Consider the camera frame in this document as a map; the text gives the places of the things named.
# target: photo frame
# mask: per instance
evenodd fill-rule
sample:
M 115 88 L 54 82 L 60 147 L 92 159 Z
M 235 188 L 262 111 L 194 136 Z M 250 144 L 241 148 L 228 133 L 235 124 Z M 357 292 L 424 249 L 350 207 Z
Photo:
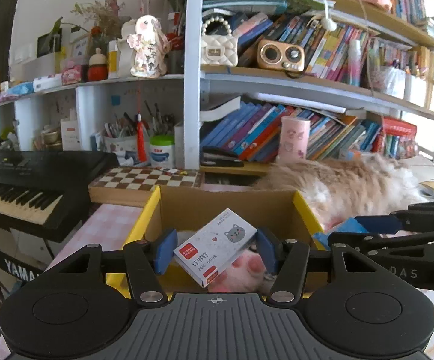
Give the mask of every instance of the photo frame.
M 76 58 L 78 56 L 88 56 L 89 50 L 92 44 L 92 35 L 90 33 L 86 33 L 79 38 L 75 39 L 71 42 L 71 52 L 70 57 Z
M 61 50 L 61 42 L 62 42 L 62 28 L 59 29 L 59 32 L 56 33 L 55 36 L 50 36 L 50 33 L 46 35 L 40 36 L 37 38 L 37 58 L 40 56 L 45 56 L 52 52 L 58 53 Z

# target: pink checkered tablecloth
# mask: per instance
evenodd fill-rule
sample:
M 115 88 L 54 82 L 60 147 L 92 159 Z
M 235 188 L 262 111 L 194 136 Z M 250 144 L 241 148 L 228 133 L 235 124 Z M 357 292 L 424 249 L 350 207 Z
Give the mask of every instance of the pink checkered tablecloth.
M 88 244 L 101 244 L 104 251 L 122 249 L 141 212 L 142 208 L 139 207 L 101 205 L 62 248 L 47 269 Z M 9 355 L 10 350 L 1 336 L 0 359 L 3 360 Z

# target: red logo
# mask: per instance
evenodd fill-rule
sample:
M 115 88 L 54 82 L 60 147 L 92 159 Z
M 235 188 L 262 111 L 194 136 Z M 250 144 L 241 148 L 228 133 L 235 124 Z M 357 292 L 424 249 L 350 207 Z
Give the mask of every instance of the red logo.
M 217 277 L 217 275 L 218 275 L 218 272 L 215 271 L 215 272 L 212 274 L 212 276 L 210 276 L 210 277 L 207 279 L 207 284 L 209 284 L 212 280 L 214 280 L 214 279 Z
M 204 277 L 206 278 L 207 276 L 209 276 L 215 269 L 217 269 L 215 265 L 211 266 L 204 272 Z
M 191 259 L 199 251 L 192 244 L 187 244 L 179 250 L 180 254 L 185 257 L 185 259 Z

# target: red tassel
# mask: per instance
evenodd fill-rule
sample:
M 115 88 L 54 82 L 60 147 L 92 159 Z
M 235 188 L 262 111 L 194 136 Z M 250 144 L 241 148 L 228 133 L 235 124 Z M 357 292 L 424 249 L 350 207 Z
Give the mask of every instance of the red tassel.
M 144 123 L 140 114 L 137 114 L 137 152 L 139 153 L 139 161 L 146 162 L 146 145 L 144 143 Z

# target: chess board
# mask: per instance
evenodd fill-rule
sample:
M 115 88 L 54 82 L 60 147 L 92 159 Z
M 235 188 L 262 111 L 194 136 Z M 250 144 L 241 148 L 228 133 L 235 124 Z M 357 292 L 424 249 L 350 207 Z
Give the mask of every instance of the chess board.
M 143 207 L 156 186 L 196 187 L 201 184 L 196 170 L 113 168 L 89 185 L 94 203 Z

